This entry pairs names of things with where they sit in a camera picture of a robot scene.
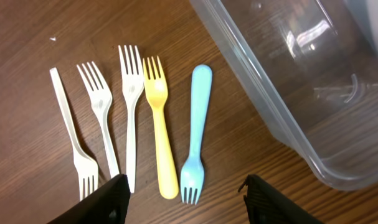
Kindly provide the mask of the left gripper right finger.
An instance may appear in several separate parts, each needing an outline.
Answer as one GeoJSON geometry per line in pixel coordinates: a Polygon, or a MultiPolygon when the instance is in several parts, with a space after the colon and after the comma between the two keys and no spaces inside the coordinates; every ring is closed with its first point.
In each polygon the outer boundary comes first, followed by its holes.
{"type": "Polygon", "coordinates": [[[238,192],[245,186],[243,199],[251,224],[322,224],[258,175],[248,175],[238,192]]]}

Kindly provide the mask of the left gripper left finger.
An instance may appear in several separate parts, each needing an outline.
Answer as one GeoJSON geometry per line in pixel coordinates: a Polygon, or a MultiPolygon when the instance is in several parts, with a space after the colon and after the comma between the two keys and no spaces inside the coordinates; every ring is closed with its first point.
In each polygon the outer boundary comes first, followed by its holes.
{"type": "Polygon", "coordinates": [[[50,223],[124,224],[130,196],[128,178],[119,174],[50,223]]]}

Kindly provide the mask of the yellow plastic fork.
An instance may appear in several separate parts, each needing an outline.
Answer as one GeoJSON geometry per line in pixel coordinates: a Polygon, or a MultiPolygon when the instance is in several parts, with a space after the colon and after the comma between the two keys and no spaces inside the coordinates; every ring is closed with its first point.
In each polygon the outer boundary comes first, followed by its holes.
{"type": "Polygon", "coordinates": [[[143,75],[146,99],[153,112],[159,192],[170,200],[177,197],[179,186],[164,115],[168,85],[159,57],[143,59],[143,75]]]}

